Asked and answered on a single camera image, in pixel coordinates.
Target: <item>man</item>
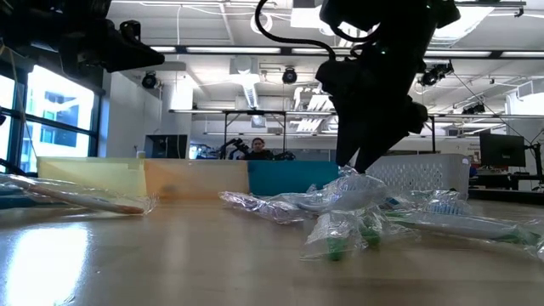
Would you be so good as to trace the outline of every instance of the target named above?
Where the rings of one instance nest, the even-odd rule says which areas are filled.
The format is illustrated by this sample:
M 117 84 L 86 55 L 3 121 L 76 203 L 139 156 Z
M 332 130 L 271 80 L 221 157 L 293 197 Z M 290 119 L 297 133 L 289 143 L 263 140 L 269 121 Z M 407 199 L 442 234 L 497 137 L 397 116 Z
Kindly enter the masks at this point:
M 241 159 L 246 161 L 273 161 L 274 154 L 269 150 L 264 149 L 264 140 L 261 138 L 255 138 L 252 141 L 253 151 Z

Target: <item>table surface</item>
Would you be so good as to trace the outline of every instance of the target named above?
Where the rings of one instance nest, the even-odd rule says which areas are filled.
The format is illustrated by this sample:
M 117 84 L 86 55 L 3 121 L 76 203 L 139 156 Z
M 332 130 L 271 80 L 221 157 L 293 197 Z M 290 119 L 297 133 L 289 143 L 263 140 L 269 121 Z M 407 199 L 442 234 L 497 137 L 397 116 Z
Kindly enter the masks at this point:
M 474 203 L 544 218 L 544 208 Z M 542 305 L 544 264 L 509 248 L 424 235 L 342 262 L 299 260 L 307 229 L 162 204 L 142 218 L 34 219 L 0 229 L 8 305 Z

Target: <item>plastic bag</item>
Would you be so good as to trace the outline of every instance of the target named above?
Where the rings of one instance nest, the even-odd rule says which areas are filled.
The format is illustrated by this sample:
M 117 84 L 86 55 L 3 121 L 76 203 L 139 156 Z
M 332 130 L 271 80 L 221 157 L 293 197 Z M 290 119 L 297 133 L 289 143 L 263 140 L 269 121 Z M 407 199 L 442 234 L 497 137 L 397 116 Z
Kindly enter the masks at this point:
M 221 192 L 219 197 L 228 207 L 256 213 L 278 224 L 292 224 L 314 217 L 310 212 L 285 201 L 262 200 L 238 192 Z
M 414 230 L 390 222 L 379 207 L 351 212 L 331 211 L 318 218 L 308 236 L 301 259 L 341 260 L 346 254 L 377 248 L 385 242 L 414 237 Z
M 323 187 L 306 194 L 281 194 L 270 198 L 286 201 L 303 210 L 326 213 L 333 210 L 352 211 L 376 206 L 387 198 L 384 182 L 364 174 L 338 178 Z
M 348 177 L 351 175 L 357 175 L 357 174 L 359 173 L 353 167 L 350 167 L 350 166 L 338 167 L 338 176 L 340 178 Z
M 301 259 L 328 258 L 338 261 L 368 244 L 360 233 L 362 219 L 355 212 L 333 211 L 321 215 L 304 243 Z
M 157 203 L 155 197 L 131 197 L 70 182 L 6 174 L 0 174 L 0 190 L 3 190 L 0 194 L 0 203 L 4 203 L 5 207 L 7 203 L 9 207 L 65 203 L 94 211 L 146 214 Z
M 392 195 L 384 209 L 415 209 L 428 213 L 472 215 L 472 207 L 461 199 L 461 194 L 450 190 L 410 191 Z
M 544 231 L 535 224 L 431 212 L 387 212 L 391 222 L 414 230 L 455 235 L 483 241 L 506 242 L 521 246 L 531 255 L 544 259 Z

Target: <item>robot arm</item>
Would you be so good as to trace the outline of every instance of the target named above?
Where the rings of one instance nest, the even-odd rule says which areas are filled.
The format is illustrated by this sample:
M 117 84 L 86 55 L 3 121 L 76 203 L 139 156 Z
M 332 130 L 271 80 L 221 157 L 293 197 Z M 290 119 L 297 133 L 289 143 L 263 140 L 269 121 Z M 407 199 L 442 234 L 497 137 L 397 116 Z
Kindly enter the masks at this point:
M 229 147 L 229 145 L 233 145 L 234 147 L 236 147 L 236 150 L 235 151 L 240 151 L 242 152 L 244 155 L 248 155 L 249 154 L 249 147 L 244 144 L 244 140 L 242 139 L 231 139 L 229 142 L 227 142 L 226 144 L 223 144 L 220 148 L 219 148 L 219 159 L 220 160 L 223 160 L 227 157 L 227 148 Z
M 257 6 L 259 15 L 267 0 Z M 434 31 L 460 18 L 453 0 L 324 0 L 320 18 L 341 38 L 356 45 L 351 57 L 338 61 L 323 42 L 276 37 L 279 43 L 314 44 L 326 49 L 329 60 L 315 78 L 331 95 L 338 114 L 337 164 L 345 166 L 359 151 L 355 169 L 363 173 L 409 133 L 420 133 L 427 109 L 408 96 Z M 347 22 L 366 37 L 350 37 L 338 27 Z

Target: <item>ceiling light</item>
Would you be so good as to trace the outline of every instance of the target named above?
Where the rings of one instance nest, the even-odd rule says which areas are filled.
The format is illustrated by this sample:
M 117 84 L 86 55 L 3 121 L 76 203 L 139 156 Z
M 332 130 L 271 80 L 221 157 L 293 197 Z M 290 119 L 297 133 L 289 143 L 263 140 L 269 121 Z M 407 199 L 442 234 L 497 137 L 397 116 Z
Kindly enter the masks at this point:
M 332 114 L 330 111 L 286 111 L 286 115 L 300 116 L 331 116 Z
M 280 48 L 259 47 L 188 47 L 190 54 L 279 54 Z
M 222 110 L 170 110 L 176 114 L 223 114 Z
M 156 52 L 161 52 L 161 53 L 175 53 L 176 52 L 175 47 L 151 47 L 151 48 L 155 50 Z
M 501 57 L 544 58 L 544 51 L 507 51 L 503 52 Z
M 502 119 L 544 119 L 544 116 L 535 115 L 463 115 L 463 114 L 428 114 L 437 118 L 502 118 Z
M 349 48 L 334 48 L 336 55 L 347 56 L 349 55 Z M 327 51 L 323 48 L 294 48 L 293 54 L 319 54 L 328 55 Z
M 179 6 L 179 5 L 190 5 L 190 6 L 214 6 L 217 7 L 219 4 L 226 5 L 227 7 L 232 8 L 254 8 L 255 3 L 250 1 L 242 2 L 225 2 L 225 1 L 135 1 L 135 0 L 112 0 L 112 3 L 122 3 L 122 4 L 141 4 L 144 6 Z M 265 3 L 265 9 L 275 9 L 276 3 Z
M 428 58 L 485 58 L 491 55 L 491 51 L 464 51 L 464 50 L 428 50 L 425 57 Z

